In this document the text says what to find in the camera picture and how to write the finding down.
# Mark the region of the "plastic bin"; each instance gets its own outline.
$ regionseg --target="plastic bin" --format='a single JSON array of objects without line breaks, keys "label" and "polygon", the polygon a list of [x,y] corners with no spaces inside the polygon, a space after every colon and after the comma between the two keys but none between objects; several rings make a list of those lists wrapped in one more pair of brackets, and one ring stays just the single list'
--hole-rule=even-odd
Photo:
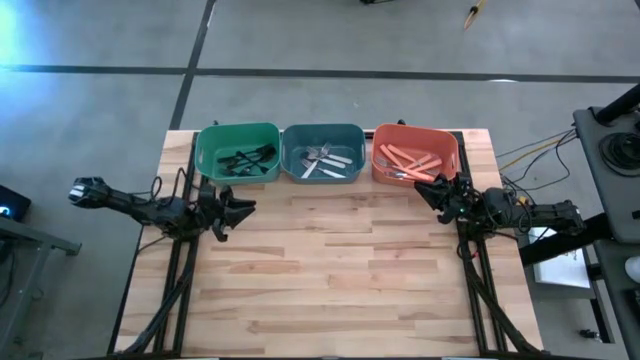
[{"label": "plastic bin", "polygon": [[[276,154],[268,162],[260,165],[269,169],[262,174],[257,167],[252,168],[256,176],[228,176],[221,171],[225,166],[218,159],[233,156],[237,151],[249,152],[271,144]],[[280,174],[280,130],[271,123],[250,123],[240,125],[213,125],[198,135],[195,153],[196,168],[215,184],[238,185],[274,181]]]},{"label": "plastic bin", "polygon": [[[386,158],[380,150],[380,145],[388,144],[394,145],[415,159],[419,159],[427,153],[439,156],[442,164],[433,170],[443,174],[449,180],[453,179],[458,171],[458,141],[450,133],[417,126],[383,124],[376,128],[373,135],[371,156],[373,178],[378,182],[413,187],[412,180],[386,176],[384,172],[392,170],[375,162],[376,156]],[[403,165],[409,164],[409,161],[402,158],[399,160],[403,162]]]},{"label": "plastic bin", "polygon": [[[322,162],[318,163],[318,167],[345,177],[334,178],[316,169],[308,178],[303,179],[301,176],[307,168],[300,160],[307,151],[307,146],[320,149],[327,142],[331,144],[329,154],[349,158],[353,163],[345,164],[344,169]],[[293,125],[282,134],[282,168],[299,184],[352,183],[364,167],[365,151],[364,131],[353,124]]]}]

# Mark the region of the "white paper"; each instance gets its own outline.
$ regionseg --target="white paper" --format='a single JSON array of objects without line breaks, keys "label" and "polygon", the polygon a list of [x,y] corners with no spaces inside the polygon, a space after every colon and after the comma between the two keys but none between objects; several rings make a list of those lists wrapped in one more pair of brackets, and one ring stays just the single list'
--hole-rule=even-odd
[{"label": "white paper", "polygon": [[[546,228],[533,228],[529,231],[529,243],[534,243]],[[549,229],[544,237],[556,232]],[[533,265],[533,274],[537,283],[575,286],[588,289],[591,287],[582,249],[570,251],[553,259]]]}]

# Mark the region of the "blue bin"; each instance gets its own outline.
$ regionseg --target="blue bin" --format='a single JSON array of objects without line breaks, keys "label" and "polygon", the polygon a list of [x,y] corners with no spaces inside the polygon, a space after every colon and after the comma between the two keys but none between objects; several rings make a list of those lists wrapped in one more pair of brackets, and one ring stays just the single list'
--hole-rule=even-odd
[{"label": "blue bin", "polygon": [[[330,154],[353,160],[344,169],[332,165],[318,163],[326,170],[344,175],[344,178],[334,178],[319,170],[314,170],[308,178],[301,176],[307,170],[301,157],[307,151],[307,146],[320,149],[325,143],[330,143]],[[313,124],[293,125],[285,129],[282,134],[281,164],[282,169],[299,184],[348,184],[354,182],[365,165],[366,148],[364,131],[353,124]]]}]

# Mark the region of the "wood plank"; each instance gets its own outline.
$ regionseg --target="wood plank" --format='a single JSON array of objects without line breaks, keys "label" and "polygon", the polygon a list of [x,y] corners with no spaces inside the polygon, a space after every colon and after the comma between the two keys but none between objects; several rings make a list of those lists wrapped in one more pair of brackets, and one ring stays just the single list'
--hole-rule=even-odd
[{"label": "wood plank", "polygon": [[[476,188],[500,186],[488,131],[463,133]],[[165,194],[192,135],[167,134]],[[455,226],[439,224],[414,190],[376,183],[366,166],[348,185],[305,186],[282,174],[234,192],[255,199],[257,211],[227,243],[201,236],[183,356],[477,355]],[[145,228],[141,245],[159,236]],[[157,310],[170,249],[168,240],[138,256],[116,349]],[[541,347],[516,244],[495,237],[488,251],[501,306]]]}]

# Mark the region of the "orange plastic knife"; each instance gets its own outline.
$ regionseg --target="orange plastic knife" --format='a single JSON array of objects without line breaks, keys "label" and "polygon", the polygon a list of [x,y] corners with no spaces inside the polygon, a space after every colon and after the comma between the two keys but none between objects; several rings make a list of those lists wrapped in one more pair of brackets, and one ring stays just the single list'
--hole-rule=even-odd
[{"label": "orange plastic knife", "polygon": [[413,163],[409,164],[409,166],[407,166],[407,169],[411,169],[414,166],[422,166],[425,163],[425,161],[428,161],[432,157],[433,157],[433,155],[427,154],[427,155],[421,157],[420,159],[414,161]]},{"label": "orange plastic knife", "polygon": [[428,182],[433,182],[436,179],[431,175],[427,175],[425,173],[417,172],[415,170],[409,170],[409,169],[402,168],[402,167],[398,167],[398,170],[404,171],[408,175],[411,175],[411,176],[413,176],[415,178],[418,178],[418,179],[424,180],[424,181],[428,181]]},{"label": "orange plastic knife", "polygon": [[389,149],[387,149],[387,147],[386,147],[386,146],[384,146],[384,145],[380,145],[380,150],[382,150],[382,152],[384,153],[384,155],[385,155],[386,157],[388,157],[388,158],[389,158],[389,160],[391,160],[391,162],[393,162],[394,164],[396,164],[396,166],[403,167],[403,165],[402,165],[402,163],[400,162],[400,160],[398,160],[398,158],[396,158],[396,157],[391,153],[391,151],[389,151]]},{"label": "orange plastic knife", "polygon": [[442,164],[442,160],[440,160],[440,159],[435,159],[435,160],[433,160],[433,161],[429,161],[428,163],[426,163],[426,164],[424,164],[424,165],[422,165],[422,166],[420,166],[420,167],[417,167],[417,168],[413,169],[413,171],[424,171],[424,170],[429,170],[429,169],[432,169],[432,168],[434,168],[434,167],[436,167],[436,166],[440,166],[440,164]]},{"label": "orange plastic knife", "polygon": [[412,163],[416,162],[416,159],[414,159],[413,156],[408,155],[404,151],[398,149],[397,147],[391,144],[387,145],[387,149],[389,149],[389,151],[391,151],[392,153],[400,156],[401,158],[411,161]]}]

